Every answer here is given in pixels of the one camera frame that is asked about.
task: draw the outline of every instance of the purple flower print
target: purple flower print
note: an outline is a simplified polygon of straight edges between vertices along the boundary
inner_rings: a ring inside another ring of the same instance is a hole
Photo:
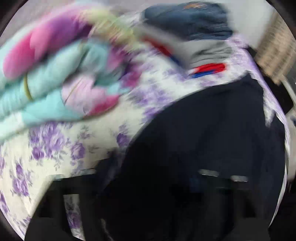
[[[51,158],[52,157],[52,149],[49,147],[45,147],[45,154],[47,158]]]
[[[151,71],[154,69],[154,65],[152,63],[144,63],[142,66],[141,66],[141,70],[143,72],[145,71]]]
[[[23,227],[28,228],[30,221],[31,221],[31,217],[30,216],[27,216],[25,219],[23,219],[22,222],[20,222],[20,224]]]
[[[5,166],[4,157],[0,156],[0,170],[3,170],[4,166]]]
[[[80,216],[77,212],[69,211],[68,212],[68,221],[69,221],[69,226],[71,229],[78,229],[80,228]]]
[[[160,110],[158,110],[157,108],[155,107],[151,107],[151,108],[147,108],[145,111],[144,111],[144,116],[145,116],[145,122],[148,121],[148,120],[151,120],[152,118],[155,117],[155,115],[157,113],[159,113]]]
[[[119,133],[116,137],[116,142],[120,148],[124,148],[128,146],[130,138],[124,133]]]
[[[24,172],[21,159],[19,160],[19,162],[15,161],[15,164],[16,164],[15,166],[16,177],[12,169],[10,169],[9,171],[10,178],[12,179],[12,190],[11,190],[12,195],[17,194],[18,196],[29,197],[29,200],[31,201],[29,190],[28,190],[28,184],[29,186],[32,186],[32,181],[31,181],[32,172],[29,170],[28,172]]]
[[[149,104],[149,99],[146,95],[147,94],[144,91],[138,88],[130,93],[128,99],[137,104],[139,107],[144,107]]]
[[[78,159],[82,159],[84,157],[84,154],[85,154],[85,148],[82,143],[76,142],[71,147],[71,158],[73,161],[78,160]]]
[[[22,166],[20,164],[17,164],[15,167],[16,173],[17,173],[17,178],[18,179],[24,179],[24,171],[22,169]]]
[[[21,191],[23,196],[25,197],[29,196],[28,186],[25,180],[23,180],[21,183]]]
[[[48,140],[55,133],[57,127],[56,122],[48,122],[41,126],[41,136],[44,140]]]
[[[21,195],[21,181],[19,179],[13,178],[12,188],[14,193],[16,193],[17,195]]]
[[[44,157],[44,153],[41,148],[34,147],[32,150],[32,155],[36,160],[39,160]]]
[[[39,143],[39,141],[40,141],[39,133],[40,133],[40,126],[30,128],[30,130],[29,130],[29,140],[30,140],[30,145],[31,146],[35,146],[36,144]]]
[[[51,136],[51,138],[47,139],[45,142],[45,146],[47,150],[51,149],[51,150],[59,151],[63,149],[64,145],[65,145],[64,136],[59,131],[54,133]]]
[[[0,203],[1,203],[1,206],[2,206],[2,211],[4,212],[4,214],[7,214],[9,209],[8,209],[7,204],[6,204],[6,201],[5,201],[5,198],[4,198],[4,195],[3,195],[2,191],[0,191]]]
[[[168,69],[167,71],[163,72],[166,77],[178,74],[175,69]]]

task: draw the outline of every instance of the beige knit fabric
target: beige knit fabric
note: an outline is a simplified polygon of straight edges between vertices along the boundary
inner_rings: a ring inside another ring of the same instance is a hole
[[[296,40],[282,17],[275,13],[255,56],[265,74],[279,84],[296,59]]]

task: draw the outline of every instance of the laundry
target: laundry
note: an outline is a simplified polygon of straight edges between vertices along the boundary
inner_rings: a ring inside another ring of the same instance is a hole
[[[165,47],[166,55],[173,56],[186,70],[205,64],[221,63],[232,53],[231,47],[223,40],[184,41],[144,23],[136,25],[134,29],[141,38],[153,45]]]
[[[76,39],[96,33],[113,45],[136,45],[132,30],[120,24],[106,8],[95,4],[74,4],[30,24],[0,49],[0,86],[15,81],[46,55]]]
[[[143,21],[187,41],[225,40],[232,35],[227,12],[218,3],[158,4],[143,11]]]
[[[104,8],[70,9],[24,27],[0,49],[0,140],[47,121],[102,114],[138,85],[133,31]]]
[[[226,64],[219,63],[219,64],[205,64],[199,67],[196,67],[194,69],[191,69],[188,71],[188,74],[197,74],[202,72],[213,72],[213,73],[219,73],[224,71],[226,68]]]
[[[78,40],[58,51],[48,61],[41,62],[21,81],[8,86],[0,96],[0,118],[20,110],[58,88],[74,72],[96,74],[97,82],[114,89],[124,74],[125,59],[118,50],[98,39]]]

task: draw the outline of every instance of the light blue fabric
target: light blue fabric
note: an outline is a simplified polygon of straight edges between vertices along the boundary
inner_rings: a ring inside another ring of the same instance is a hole
[[[44,97],[60,87],[68,76],[76,71],[99,73],[99,82],[114,83],[122,75],[122,70],[109,73],[106,69],[110,48],[100,41],[76,41],[48,60],[40,63],[28,73],[28,88],[33,100]],[[13,111],[24,108],[30,100],[25,94],[24,78],[5,88],[0,96],[0,119]]]
[[[26,126],[34,126],[52,120],[76,121],[83,117],[82,114],[66,108],[60,88],[52,91],[46,97],[28,104],[21,113]]]

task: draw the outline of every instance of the purple floral fabric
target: purple floral fabric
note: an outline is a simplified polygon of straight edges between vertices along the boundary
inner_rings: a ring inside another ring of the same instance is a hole
[[[0,178],[2,177],[4,167],[5,167],[4,157],[0,156]]]
[[[0,190],[0,205],[2,207],[2,212],[6,215],[9,212],[9,208],[7,206],[7,203],[5,201],[5,197],[3,195],[3,192]]]
[[[12,195],[16,194],[18,196],[28,197],[31,201],[28,186],[32,186],[31,181],[31,173],[32,171],[27,170],[24,172],[22,167],[22,160],[15,161],[15,173],[11,169],[9,174],[12,180]]]
[[[65,196],[65,208],[69,227],[75,237],[83,238],[81,215],[79,209],[79,200],[77,195]]]
[[[128,95],[128,99],[134,105],[144,109],[143,123],[151,120],[163,107],[173,101],[170,93],[166,89],[161,88],[155,79],[149,79],[148,83],[148,86],[139,86]]]
[[[29,146],[32,147],[31,160],[42,166],[45,159],[55,161],[55,169],[59,169],[64,160],[64,147],[69,147],[71,142],[65,138],[57,122],[49,122],[43,126],[33,127],[29,130]]]
[[[113,136],[116,138],[116,143],[121,149],[127,148],[129,142],[131,141],[131,136],[126,123],[119,126],[118,132],[114,133]]]

